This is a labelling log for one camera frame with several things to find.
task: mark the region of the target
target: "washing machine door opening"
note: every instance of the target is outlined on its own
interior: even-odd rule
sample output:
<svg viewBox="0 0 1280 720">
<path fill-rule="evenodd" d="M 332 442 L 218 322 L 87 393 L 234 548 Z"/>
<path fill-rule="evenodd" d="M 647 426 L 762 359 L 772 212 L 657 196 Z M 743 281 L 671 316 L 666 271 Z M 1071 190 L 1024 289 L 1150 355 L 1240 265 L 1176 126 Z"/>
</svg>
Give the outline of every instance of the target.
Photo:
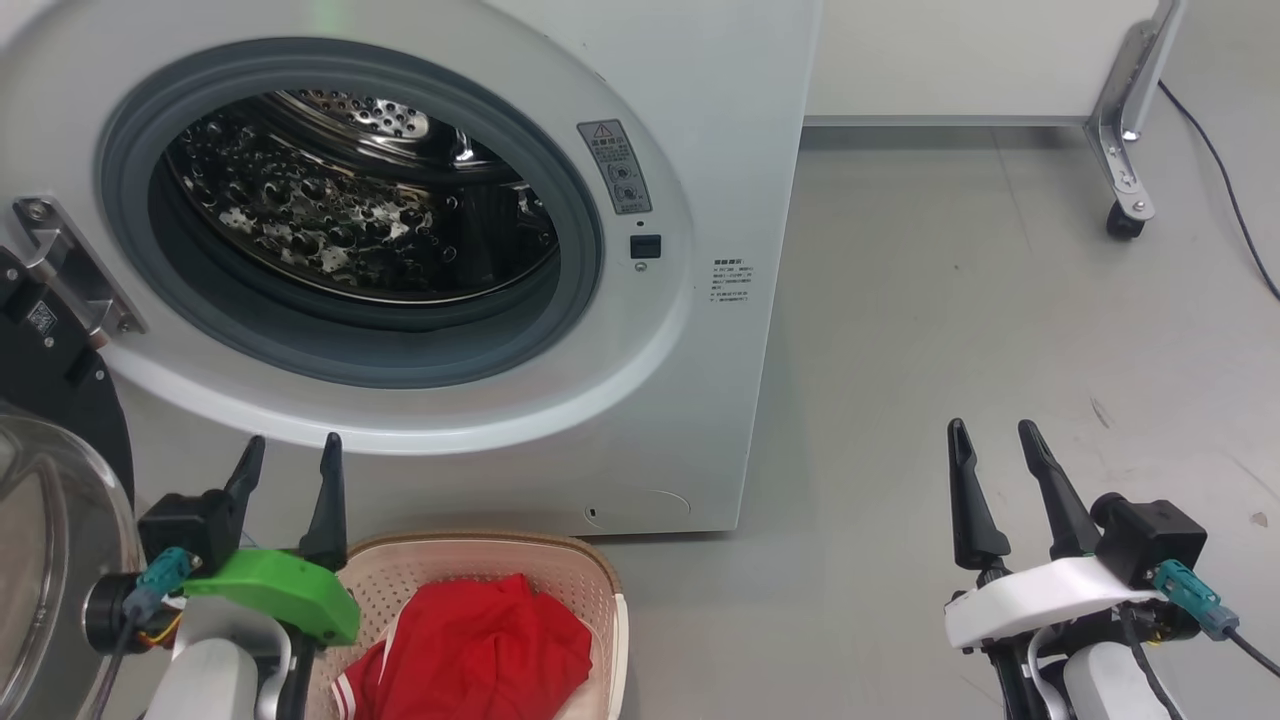
<svg viewBox="0 0 1280 720">
<path fill-rule="evenodd" d="M 585 183 L 529 118 L 420 58 L 278 38 L 174 63 L 102 142 L 108 222 L 142 278 L 241 352 L 343 384 L 513 368 L 585 310 Z"/>
</svg>

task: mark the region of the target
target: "metal bracket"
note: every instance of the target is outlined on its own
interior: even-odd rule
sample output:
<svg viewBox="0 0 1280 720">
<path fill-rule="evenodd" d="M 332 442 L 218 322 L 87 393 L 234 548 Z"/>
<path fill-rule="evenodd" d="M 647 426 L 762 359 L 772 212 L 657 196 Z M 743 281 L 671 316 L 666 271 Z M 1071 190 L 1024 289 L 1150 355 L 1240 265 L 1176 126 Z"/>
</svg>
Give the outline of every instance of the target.
<svg viewBox="0 0 1280 720">
<path fill-rule="evenodd" d="M 19 197 L 13 211 L 32 245 L 33 252 L 23 263 L 70 307 L 93 348 L 106 345 L 114 333 L 146 332 L 133 304 L 56 200 Z"/>
<path fill-rule="evenodd" d="M 1170 47 L 1166 38 L 1185 9 L 1185 0 L 1160 0 L 1151 19 L 1129 29 L 1098 104 L 1085 123 L 1089 145 L 1107 173 L 1120 209 L 1138 222 L 1155 218 L 1156 208 L 1125 150 L 1126 140 L 1138 138 L 1140 123 L 1126 126 L 1125 118 L 1144 119 L 1151 90 Z"/>
</svg>

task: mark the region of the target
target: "label sticker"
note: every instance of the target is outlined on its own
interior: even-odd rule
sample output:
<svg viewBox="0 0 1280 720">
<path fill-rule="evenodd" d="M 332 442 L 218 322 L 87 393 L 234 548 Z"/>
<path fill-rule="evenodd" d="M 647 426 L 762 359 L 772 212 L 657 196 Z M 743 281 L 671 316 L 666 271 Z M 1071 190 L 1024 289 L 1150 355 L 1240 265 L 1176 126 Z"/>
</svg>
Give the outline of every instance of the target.
<svg viewBox="0 0 1280 720">
<path fill-rule="evenodd" d="M 49 332 L 58 324 L 58 315 L 54 315 L 49 305 L 45 305 L 45 301 L 41 300 L 31 309 L 31 313 L 27 313 L 27 322 L 36 328 L 41 337 L 49 337 Z"/>
<path fill-rule="evenodd" d="M 722 258 L 712 266 L 712 302 L 746 302 L 755 268 L 741 258 Z"/>
<path fill-rule="evenodd" d="M 579 123 L 579 135 L 595 158 L 600 177 L 613 199 L 613 211 L 618 215 L 648 213 L 653 210 L 649 202 L 649 188 L 644 184 L 640 163 L 631 151 L 631 142 L 618 120 L 594 120 Z"/>
</svg>

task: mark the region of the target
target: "stainless steel drum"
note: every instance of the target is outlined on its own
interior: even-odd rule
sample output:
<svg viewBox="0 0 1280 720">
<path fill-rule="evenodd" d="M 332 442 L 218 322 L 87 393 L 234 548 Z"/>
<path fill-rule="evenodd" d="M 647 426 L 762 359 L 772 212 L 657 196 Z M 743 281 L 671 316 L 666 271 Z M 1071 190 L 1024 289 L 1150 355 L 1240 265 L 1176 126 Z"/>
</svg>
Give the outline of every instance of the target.
<svg viewBox="0 0 1280 720">
<path fill-rule="evenodd" d="M 346 90 L 251 97 L 193 122 L 165 159 L 223 241 L 347 299 L 475 299 L 558 250 L 541 201 L 507 163 L 394 100 Z"/>
</svg>

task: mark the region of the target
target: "door hinge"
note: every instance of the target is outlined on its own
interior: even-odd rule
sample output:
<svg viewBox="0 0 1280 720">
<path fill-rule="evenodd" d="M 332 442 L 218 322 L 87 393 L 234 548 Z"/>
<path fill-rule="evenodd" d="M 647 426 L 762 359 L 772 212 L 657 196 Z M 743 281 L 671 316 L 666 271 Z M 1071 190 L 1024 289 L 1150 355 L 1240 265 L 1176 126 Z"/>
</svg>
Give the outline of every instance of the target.
<svg viewBox="0 0 1280 720">
<path fill-rule="evenodd" d="M 70 307 L 88 331 L 90 345 L 102 347 L 110 336 L 145 333 L 115 278 L 52 197 L 19 197 L 13 204 L 18 223 L 31 241 L 23 264 Z"/>
</svg>

